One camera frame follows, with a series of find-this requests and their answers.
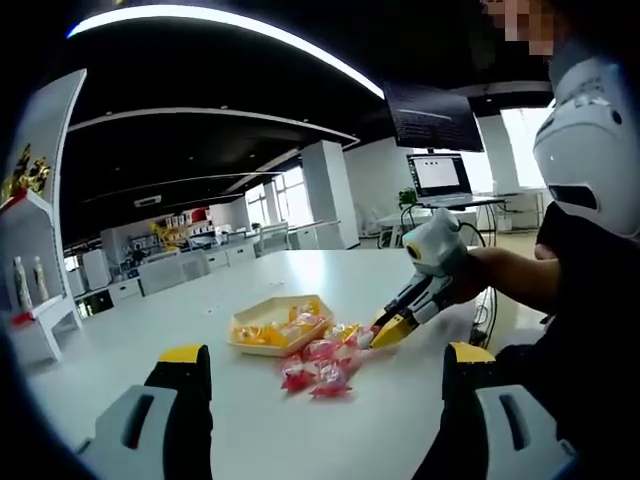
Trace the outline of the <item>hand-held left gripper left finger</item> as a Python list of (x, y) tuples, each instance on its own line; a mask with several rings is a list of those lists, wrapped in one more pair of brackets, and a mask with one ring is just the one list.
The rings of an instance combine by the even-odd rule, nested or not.
[(212, 384), (205, 344), (165, 351), (78, 448), (99, 479), (210, 479)]

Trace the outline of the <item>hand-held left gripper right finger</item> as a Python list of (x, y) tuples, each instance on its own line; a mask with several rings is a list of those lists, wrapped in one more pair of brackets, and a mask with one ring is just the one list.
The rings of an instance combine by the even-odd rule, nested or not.
[(451, 342), (444, 353), (444, 413), (456, 424), (450, 457), (471, 479), (564, 479), (577, 460), (557, 422), (521, 385), (500, 377), (481, 347)]

